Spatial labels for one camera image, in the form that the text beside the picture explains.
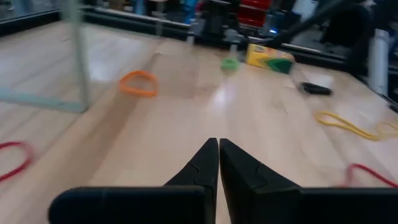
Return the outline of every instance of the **red object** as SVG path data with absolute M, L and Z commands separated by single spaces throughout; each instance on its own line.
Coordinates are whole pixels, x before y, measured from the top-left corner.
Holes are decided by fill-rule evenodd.
M 25 158 L 25 161 L 21 165 L 19 165 L 17 168 L 15 168 L 14 170 L 12 170 L 6 174 L 0 175 L 0 182 L 22 172 L 24 169 L 26 169 L 26 167 L 29 166 L 29 164 L 32 162 L 32 159 L 33 159 L 33 149 L 26 142 L 13 141 L 13 142 L 1 143 L 0 150 L 5 150 L 11 146 L 17 146 L 20 149 L 22 149 L 25 152 L 26 158 Z
M 238 20 L 241 24 L 262 27 L 266 21 L 266 11 L 272 0 L 242 0 L 238 11 Z
M 351 165 L 349 165 L 349 167 L 347 168 L 347 171 L 346 171 L 346 180 L 345 180 L 345 183 L 343 184 L 342 187 L 349 187 L 349 185 L 352 183 L 354 169 L 364 170 L 364 171 L 370 173 L 375 178 L 377 178 L 377 179 L 381 180 L 382 182 L 384 182 L 385 184 L 389 185 L 390 187 L 398 187 L 398 184 L 396 184 L 393 181 L 383 177 L 382 175 L 378 174 L 376 171 L 374 171 L 374 170 L 372 170 L 372 169 L 370 169 L 367 166 L 362 165 L 362 164 L 351 164 Z

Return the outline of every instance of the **orange rubber band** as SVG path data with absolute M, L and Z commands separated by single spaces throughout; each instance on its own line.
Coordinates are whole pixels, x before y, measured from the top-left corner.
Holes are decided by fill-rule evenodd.
M 154 90 L 152 90 L 152 91 L 140 90 L 137 88 L 127 86 L 126 83 L 134 77 L 143 77 L 143 78 L 148 79 L 149 81 L 151 81 L 154 84 Z M 121 91 L 123 91 L 125 93 L 129 93 L 129 94 L 135 94 L 135 95 L 140 95 L 140 96 L 145 96 L 145 97 L 152 97 L 152 96 L 157 95 L 157 92 L 159 90 L 159 81 L 156 78 L 156 76 L 154 76 L 148 72 L 138 70 L 138 71 L 130 72 L 127 75 L 125 75 L 124 77 L 122 77 L 119 81 L 119 89 Z

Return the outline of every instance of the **red rubber band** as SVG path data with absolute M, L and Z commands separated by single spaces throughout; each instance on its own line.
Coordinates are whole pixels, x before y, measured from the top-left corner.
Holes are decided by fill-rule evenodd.
M 26 142 L 13 141 L 13 142 L 1 143 L 0 150 L 7 149 L 11 146 L 17 146 L 20 149 L 22 149 L 25 152 L 26 158 L 25 158 L 25 161 L 21 165 L 19 165 L 17 168 L 13 169 L 12 171 L 10 171 L 8 173 L 0 175 L 0 182 L 22 172 L 24 169 L 26 169 L 29 166 L 29 164 L 33 160 L 33 149 Z
M 349 185 L 353 181 L 353 171 L 354 171 L 354 169 L 364 170 L 364 171 L 370 173 L 376 179 L 381 180 L 385 184 L 389 185 L 390 187 L 398 187 L 398 184 L 396 184 L 393 181 L 383 177 L 382 175 L 380 175 L 376 171 L 374 171 L 374 170 L 370 169 L 369 167 L 367 167 L 365 165 L 362 165 L 362 164 L 351 164 L 351 165 L 349 165 L 349 167 L 347 168 L 347 171 L 346 171 L 346 181 L 345 181 L 345 183 L 344 183 L 344 185 L 342 187 L 349 187 Z

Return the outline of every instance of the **yellow box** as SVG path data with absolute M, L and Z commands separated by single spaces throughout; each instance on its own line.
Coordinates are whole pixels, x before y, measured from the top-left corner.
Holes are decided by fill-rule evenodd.
M 248 46 L 246 63 L 249 65 L 289 74 L 294 62 L 293 55 L 289 53 L 256 44 Z

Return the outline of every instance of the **table surface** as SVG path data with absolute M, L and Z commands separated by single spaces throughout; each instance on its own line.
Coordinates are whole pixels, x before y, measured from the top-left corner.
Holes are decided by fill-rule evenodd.
M 58 23 L 17 34 L 16 39 L 1 39 L 0 50 L 11 54 L 13 46 L 12 54 L 22 60 L 21 55 L 26 54 L 17 46 L 28 43 L 31 51 L 37 52 L 36 58 L 43 58 L 39 57 L 44 50 L 41 45 L 59 45 L 67 36 L 65 30 L 65 24 Z M 398 121 L 387 102 L 346 73 L 296 64 L 291 75 L 284 75 L 241 64 L 236 72 L 227 74 L 220 70 L 227 53 L 216 49 L 190 49 L 177 40 L 95 26 L 87 26 L 85 32 L 90 40 L 87 47 L 94 93 L 86 113 L 79 116 L 37 108 L 34 112 L 31 107 L 2 103 L 12 108 L 7 116 L 0 111 L 2 121 L 7 121 L 3 126 L 18 132 L 2 139 L 30 141 L 37 155 L 24 173 L 0 184 L 0 223 L 45 223 L 52 199 L 71 187 L 163 185 L 208 138 L 230 139 L 302 186 L 339 185 L 353 162 L 372 167 L 389 179 L 398 178 L 398 140 L 368 141 L 322 126 L 313 118 L 317 111 L 327 110 L 369 131 L 380 121 Z M 68 49 L 59 47 L 45 49 L 51 51 L 46 58 L 52 60 Z M 33 65 L 44 71 L 38 62 Z M 16 68 L 14 64 L 7 71 Z M 71 72 L 65 65 L 56 68 L 64 71 L 62 74 Z M 133 70 L 153 73 L 160 82 L 159 95 L 141 98 L 120 93 L 118 79 Z M 50 74 L 54 75 L 31 74 L 25 89 L 29 86 L 28 90 L 55 94 L 57 85 L 76 92 L 73 82 L 66 82 L 69 75 L 60 74 L 56 83 L 49 83 Z M 26 80 L 17 75 L 3 77 L 10 83 Z M 303 95 L 293 80 L 325 85 L 335 94 Z M 150 88 L 142 82 L 140 86 Z M 4 171 L 15 160 L 3 159 L 0 169 Z M 362 172 L 355 173 L 353 185 L 384 186 Z M 217 223 L 229 223 L 221 181 L 216 219 Z

